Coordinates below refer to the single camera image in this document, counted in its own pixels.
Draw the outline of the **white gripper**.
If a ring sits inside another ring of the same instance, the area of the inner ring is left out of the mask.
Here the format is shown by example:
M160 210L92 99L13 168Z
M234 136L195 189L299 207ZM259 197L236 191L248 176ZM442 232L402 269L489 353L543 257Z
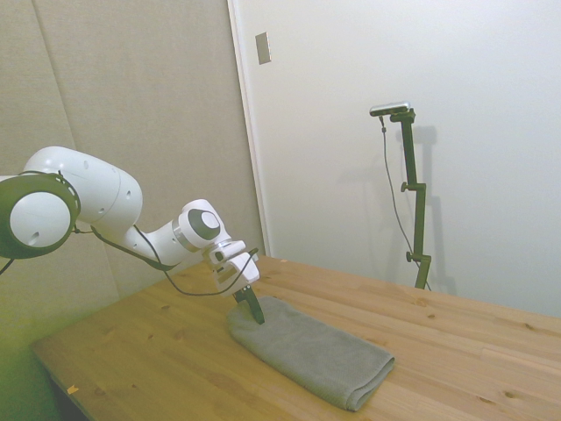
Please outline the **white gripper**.
M228 296L235 293L233 296L236 302L246 301L253 319L259 325L263 325L265 323L263 310L252 287L248 286L259 279L254 253L241 253L224 262L212 264L211 268L217 294Z

